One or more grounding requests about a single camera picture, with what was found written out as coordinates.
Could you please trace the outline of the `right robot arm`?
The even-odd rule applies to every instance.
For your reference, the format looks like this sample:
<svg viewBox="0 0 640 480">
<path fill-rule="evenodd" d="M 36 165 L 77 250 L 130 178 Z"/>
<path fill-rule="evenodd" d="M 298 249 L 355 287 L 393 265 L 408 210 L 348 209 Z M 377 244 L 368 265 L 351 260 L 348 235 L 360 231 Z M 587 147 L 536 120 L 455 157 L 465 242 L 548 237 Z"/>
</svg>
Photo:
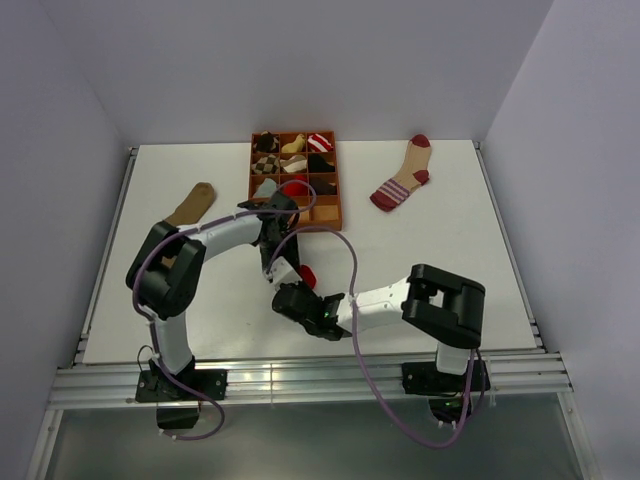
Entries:
<svg viewBox="0 0 640 480">
<path fill-rule="evenodd" d="M 408 277 L 361 293 L 316 294 L 288 261 L 278 258 L 266 274 L 275 295 L 272 310 L 311 336 L 340 341 L 366 330 L 406 323 L 437 341 L 435 383 L 452 390 L 468 374 L 480 348 L 486 289 L 480 283 L 426 264 Z"/>
</svg>

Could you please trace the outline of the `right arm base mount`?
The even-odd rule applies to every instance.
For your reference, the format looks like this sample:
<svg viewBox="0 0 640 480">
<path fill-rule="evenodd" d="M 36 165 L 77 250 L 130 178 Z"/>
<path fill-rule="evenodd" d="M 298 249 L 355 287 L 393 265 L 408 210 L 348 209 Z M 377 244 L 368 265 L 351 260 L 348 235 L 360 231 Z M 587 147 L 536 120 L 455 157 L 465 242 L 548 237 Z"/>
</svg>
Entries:
<svg viewBox="0 0 640 480">
<path fill-rule="evenodd" d="M 408 395 L 450 396 L 461 394 L 466 385 L 466 374 L 457 376 L 441 373 L 434 361 L 406 362 L 401 365 L 402 387 Z M 475 361 L 471 377 L 471 392 L 491 388 L 484 361 Z"/>
</svg>

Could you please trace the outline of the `beige maroon striped sock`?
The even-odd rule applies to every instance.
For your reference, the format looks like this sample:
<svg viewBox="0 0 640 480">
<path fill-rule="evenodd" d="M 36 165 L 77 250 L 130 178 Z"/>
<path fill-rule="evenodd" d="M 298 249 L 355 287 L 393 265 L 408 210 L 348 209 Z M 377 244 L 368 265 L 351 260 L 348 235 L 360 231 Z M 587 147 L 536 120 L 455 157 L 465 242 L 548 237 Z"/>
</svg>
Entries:
<svg viewBox="0 0 640 480">
<path fill-rule="evenodd" d="M 399 207 L 429 181 L 431 153 L 431 143 L 426 135 L 413 136 L 407 144 L 400 169 L 382 183 L 370 195 L 369 200 L 383 212 L 390 212 Z"/>
</svg>

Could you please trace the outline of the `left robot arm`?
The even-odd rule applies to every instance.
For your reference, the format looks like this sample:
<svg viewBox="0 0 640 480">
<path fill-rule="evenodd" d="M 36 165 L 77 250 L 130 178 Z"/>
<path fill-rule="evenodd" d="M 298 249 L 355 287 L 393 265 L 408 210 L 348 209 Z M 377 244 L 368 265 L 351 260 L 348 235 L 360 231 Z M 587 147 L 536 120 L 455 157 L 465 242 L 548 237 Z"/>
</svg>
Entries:
<svg viewBox="0 0 640 480">
<path fill-rule="evenodd" d="M 266 279 L 282 283 L 305 281 L 300 275 L 297 241 L 290 238 L 300 209 L 281 192 L 266 202 L 243 202 L 223 218 L 204 224 L 173 226 L 156 223 L 149 231 L 126 275 L 137 313 L 147 319 L 159 388 L 172 399 L 183 399 L 196 388 L 195 357 L 189 346 L 186 310 L 192 303 L 203 265 L 242 245 L 260 249 Z"/>
</svg>

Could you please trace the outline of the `red sock with white pattern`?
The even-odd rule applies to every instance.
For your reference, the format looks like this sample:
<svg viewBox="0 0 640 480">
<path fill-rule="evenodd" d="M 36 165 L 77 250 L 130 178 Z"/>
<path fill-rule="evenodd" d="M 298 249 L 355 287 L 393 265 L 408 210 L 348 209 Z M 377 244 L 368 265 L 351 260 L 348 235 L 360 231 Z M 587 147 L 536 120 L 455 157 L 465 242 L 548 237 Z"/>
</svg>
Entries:
<svg viewBox="0 0 640 480">
<path fill-rule="evenodd" d="M 317 278 L 312 269 L 305 264 L 302 264 L 298 269 L 298 274 L 301 279 L 311 288 L 314 289 L 317 285 Z"/>
</svg>

